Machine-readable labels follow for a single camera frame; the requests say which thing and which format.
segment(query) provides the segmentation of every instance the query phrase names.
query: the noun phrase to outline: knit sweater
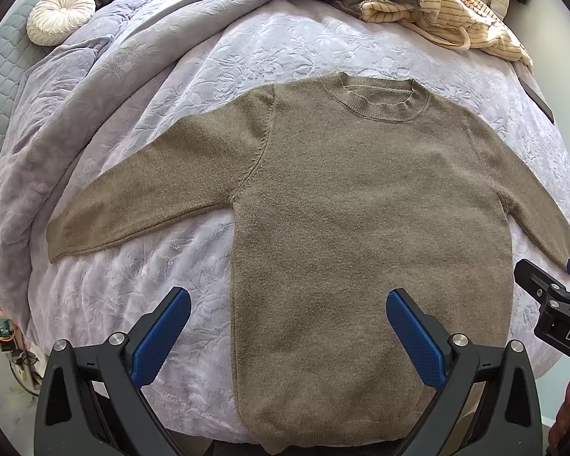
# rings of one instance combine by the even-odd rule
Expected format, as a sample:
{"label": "knit sweater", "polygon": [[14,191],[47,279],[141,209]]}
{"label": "knit sweater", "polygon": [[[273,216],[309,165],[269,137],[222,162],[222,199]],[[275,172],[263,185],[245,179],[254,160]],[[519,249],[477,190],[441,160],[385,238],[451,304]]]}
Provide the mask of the knit sweater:
{"label": "knit sweater", "polygon": [[432,391],[386,321],[391,289],[504,345],[507,215],[558,266],[570,257],[565,217],[484,121],[414,80],[339,73],[175,122],[74,196],[49,258],[223,206],[236,406],[271,452],[398,439],[417,421]]}

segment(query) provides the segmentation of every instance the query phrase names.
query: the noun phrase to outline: striped fabric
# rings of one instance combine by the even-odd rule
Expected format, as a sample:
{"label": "striped fabric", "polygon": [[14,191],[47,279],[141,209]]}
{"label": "striped fabric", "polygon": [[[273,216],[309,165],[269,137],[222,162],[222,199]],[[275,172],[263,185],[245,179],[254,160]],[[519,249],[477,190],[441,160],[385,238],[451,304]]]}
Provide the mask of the striped fabric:
{"label": "striped fabric", "polygon": [[532,70],[526,49],[481,0],[418,0],[417,4],[366,0],[359,9],[362,21],[398,22],[441,47],[477,48],[508,61],[519,60]]}

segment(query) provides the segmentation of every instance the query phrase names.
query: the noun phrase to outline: ribbed neckline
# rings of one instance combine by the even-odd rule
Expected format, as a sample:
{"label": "ribbed neckline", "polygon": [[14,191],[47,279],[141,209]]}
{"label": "ribbed neckline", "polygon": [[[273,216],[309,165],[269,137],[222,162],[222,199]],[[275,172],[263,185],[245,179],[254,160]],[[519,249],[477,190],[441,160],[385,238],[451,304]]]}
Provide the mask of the ribbed neckline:
{"label": "ribbed neckline", "polygon": [[[364,117],[380,121],[409,121],[423,112],[429,102],[430,91],[414,79],[391,80],[348,75],[343,71],[321,77],[327,91],[343,105]],[[367,98],[346,89],[347,86],[379,87],[385,90],[408,91],[410,96],[402,103],[371,103]]]}

